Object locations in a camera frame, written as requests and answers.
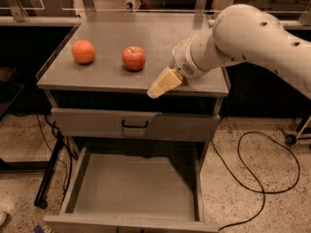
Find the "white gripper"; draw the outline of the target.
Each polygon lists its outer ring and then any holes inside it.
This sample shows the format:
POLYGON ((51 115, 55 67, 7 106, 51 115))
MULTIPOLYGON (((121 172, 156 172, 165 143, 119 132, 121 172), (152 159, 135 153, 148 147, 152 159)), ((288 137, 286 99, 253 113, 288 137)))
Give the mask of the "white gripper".
POLYGON ((187 79, 204 76, 209 71, 223 67, 227 55, 216 46, 211 30, 203 31, 181 41, 172 50, 170 67, 165 68, 148 89, 147 94, 157 99, 187 79))

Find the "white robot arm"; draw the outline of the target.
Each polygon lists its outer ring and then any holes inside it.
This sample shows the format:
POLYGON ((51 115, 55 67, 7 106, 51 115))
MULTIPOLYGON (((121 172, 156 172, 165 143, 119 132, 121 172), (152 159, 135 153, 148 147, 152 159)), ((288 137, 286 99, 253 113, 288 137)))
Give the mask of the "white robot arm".
POLYGON ((311 43, 285 30, 280 20, 255 7, 230 6, 213 25, 178 44, 171 65, 147 91, 156 99, 222 66, 248 62, 265 68, 311 98, 311 43))

